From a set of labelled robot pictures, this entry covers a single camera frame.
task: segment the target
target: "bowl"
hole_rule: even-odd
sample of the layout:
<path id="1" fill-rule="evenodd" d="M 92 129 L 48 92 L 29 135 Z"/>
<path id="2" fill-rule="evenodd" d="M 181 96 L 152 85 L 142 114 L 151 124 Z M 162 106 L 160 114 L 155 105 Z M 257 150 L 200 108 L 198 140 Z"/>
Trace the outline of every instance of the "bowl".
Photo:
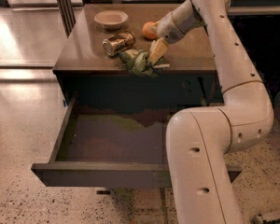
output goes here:
<path id="1" fill-rule="evenodd" d="M 119 10 L 106 10 L 96 14 L 94 20 L 106 30 L 116 30 L 128 20 L 128 15 Z"/>

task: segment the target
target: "floor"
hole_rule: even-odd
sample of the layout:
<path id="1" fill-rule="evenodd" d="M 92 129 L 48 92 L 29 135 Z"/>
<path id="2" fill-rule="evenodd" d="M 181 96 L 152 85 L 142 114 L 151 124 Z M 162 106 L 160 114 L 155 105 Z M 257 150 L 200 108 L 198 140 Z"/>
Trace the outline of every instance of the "floor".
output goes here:
<path id="1" fill-rule="evenodd" d="M 0 64 L 54 63 L 65 40 L 57 10 L 0 8 Z M 233 187 L 245 223 L 280 209 L 280 94 L 274 104 L 265 141 L 225 155 L 227 164 L 243 168 Z M 65 111 L 50 69 L 0 69 L 0 223 L 176 224 L 171 189 L 102 195 L 102 188 L 46 188 L 40 182 L 31 165 L 49 160 Z"/>

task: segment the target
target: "wooden tabletop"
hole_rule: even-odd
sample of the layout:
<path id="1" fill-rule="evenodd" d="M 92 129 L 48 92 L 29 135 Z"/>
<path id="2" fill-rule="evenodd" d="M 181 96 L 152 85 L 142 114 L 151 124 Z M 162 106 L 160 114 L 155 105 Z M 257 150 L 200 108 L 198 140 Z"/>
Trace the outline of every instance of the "wooden tabletop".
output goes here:
<path id="1" fill-rule="evenodd" d="M 87 4 L 68 37 L 56 62 L 54 74 L 127 74 L 119 57 L 110 58 L 103 49 L 103 40 L 118 31 L 135 34 L 134 49 L 149 50 L 151 41 L 142 35 L 148 21 L 158 21 L 178 4 Z M 94 16 L 103 10 L 121 10 L 127 22 L 116 31 L 107 31 L 96 23 Z M 164 58 L 170 67 L 164 73 L 214 73 L 213 52 L 204 28 L 191 30 L 179 42 L 170 45 Z"/>

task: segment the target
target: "orange fruit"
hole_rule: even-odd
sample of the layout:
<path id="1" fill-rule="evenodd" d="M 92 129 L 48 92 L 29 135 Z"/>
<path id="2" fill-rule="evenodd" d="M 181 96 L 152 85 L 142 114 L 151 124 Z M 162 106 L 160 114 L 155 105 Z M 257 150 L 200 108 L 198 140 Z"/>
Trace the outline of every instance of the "orange fruit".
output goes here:
<path id="1" fill-rule="evenodd" d="M 155 22 L 149 21 L 144 24 L 142 28 L 142 34 L 145 38 L 150 39 L 150 40 L 155 40 L 158 38 L 157 32 L 156 32 L 156 27 L 153 25 Z"/>

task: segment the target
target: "white robotic arm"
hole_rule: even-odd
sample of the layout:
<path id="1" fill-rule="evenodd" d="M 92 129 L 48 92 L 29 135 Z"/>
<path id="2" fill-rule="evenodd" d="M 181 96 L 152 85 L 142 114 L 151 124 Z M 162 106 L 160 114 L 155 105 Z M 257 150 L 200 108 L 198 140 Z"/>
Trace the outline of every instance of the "white robotic arm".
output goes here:
<path id="1" fill-rule="evenodd" d="M 168 44 L 201 25 L 201 16 L 223 93 L 223 106 L 184 109 L 169 121 L 166 146 L 179 224 L 243 223 L 223 155 L 254 146 L 273 126 L 270 98 L 230 23 L 229 4 L 187 0 L 159 22 L 161 42 L 149 57 L 162 56 Z"/>

